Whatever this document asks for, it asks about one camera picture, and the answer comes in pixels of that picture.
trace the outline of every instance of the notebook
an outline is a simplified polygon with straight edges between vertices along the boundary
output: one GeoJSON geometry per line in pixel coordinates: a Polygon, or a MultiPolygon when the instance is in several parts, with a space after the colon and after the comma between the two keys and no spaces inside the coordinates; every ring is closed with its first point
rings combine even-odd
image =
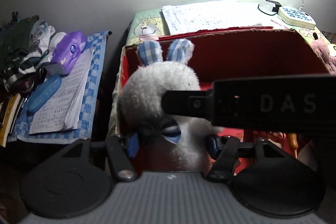
{"type": "Polygon", "coordinates": [[[92,59],[92,49],[80,54],[69,75],[52,97],[34,114],[29,134],[78,128],[83,95],[92,59]]]}
{"type": "Polygon", "coordinates": [[[9,99],[3,125],[0,129],[0,145],[6,147],[7,136],[11,133],[17,114],[21,108],[23,98],[19,93],[12,95],[9,99]]]}

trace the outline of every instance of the blue checkered bunny ear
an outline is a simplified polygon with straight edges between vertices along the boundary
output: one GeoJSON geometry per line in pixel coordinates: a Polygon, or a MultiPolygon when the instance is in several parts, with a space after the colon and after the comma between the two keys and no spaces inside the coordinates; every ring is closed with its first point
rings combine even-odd
{"type": "Polygon", "coordinates": [[[148,66],[155,62],[163,62],[162,49],[156,41],[145,41],[138,47],[138,56],[141,62],[148,66]]]}
{"type": "Polygon", "coordinates": [[[188,39],[176,39],[168,50],[168,61],[181,62],[187,64],[193,55],[194,44],[188,39]]]}

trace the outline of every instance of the orange object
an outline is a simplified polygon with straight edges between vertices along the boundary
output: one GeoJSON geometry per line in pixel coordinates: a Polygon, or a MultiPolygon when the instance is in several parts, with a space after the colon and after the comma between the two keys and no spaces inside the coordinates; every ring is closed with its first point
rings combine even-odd
{"type": "Polygon", "coordinates": [[[299,145],[297,144],[296,140],[296,133],[286,133],[288,138],[288,143],[292,151],[294,151],[295,158],[297,159],[297,149],[299,148],[299,145]]]}

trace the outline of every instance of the plush toy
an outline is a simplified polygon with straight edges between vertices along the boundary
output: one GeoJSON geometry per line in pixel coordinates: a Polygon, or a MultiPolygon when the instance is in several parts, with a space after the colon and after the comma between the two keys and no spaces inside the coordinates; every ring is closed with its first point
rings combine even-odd
{"type": "Polygon", "coordinates": [[[210,168],[205,136],[221,129],[202,118],[166,115],[161,108],[161,98],[167,90],[200,90],[195,72],[186,65],[193,49],[189,40],[177,39],[169,47],[167,61],[163,62],[160,44],[145,41],[137,50],[144,67],[139,67],[122,89],[121,111],[132,129],[150,125],[154,131],[164,132],[162,127],[171,125],[171,120],[178,125],[180,135],[156,134],[146,145],[151,170],[206,172],[210,168]]]}
{"type": "Polygon", "coordinates": [[[312,49],[322,59],[331,74],[336,74],[336,57],[330,55],[329,48],[323,39],[319,38],[310,43],[312,49]]]}

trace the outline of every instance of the blue checkered towel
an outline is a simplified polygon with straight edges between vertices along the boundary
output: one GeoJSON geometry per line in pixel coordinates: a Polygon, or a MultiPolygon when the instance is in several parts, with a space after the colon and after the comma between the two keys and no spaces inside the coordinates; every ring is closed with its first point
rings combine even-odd
{"type": "Polygon", "coordinates": [[[33,143],[69,144],[77,139],[87,139],[91,137],[98,87],[104,64],[107,35],[108,32],[101,32],[87,37],[87,43],[84,50],[92,47],[93,56],[89,75],[86,81],[81,112],[79,114],[78,129],[29,135],[29,129],[33,116],[26,115],[26,103],[20,116],[15,122],[12,135],[10,135],[7,139],[8,142],[19,139],[25,142],[33,143]]]}

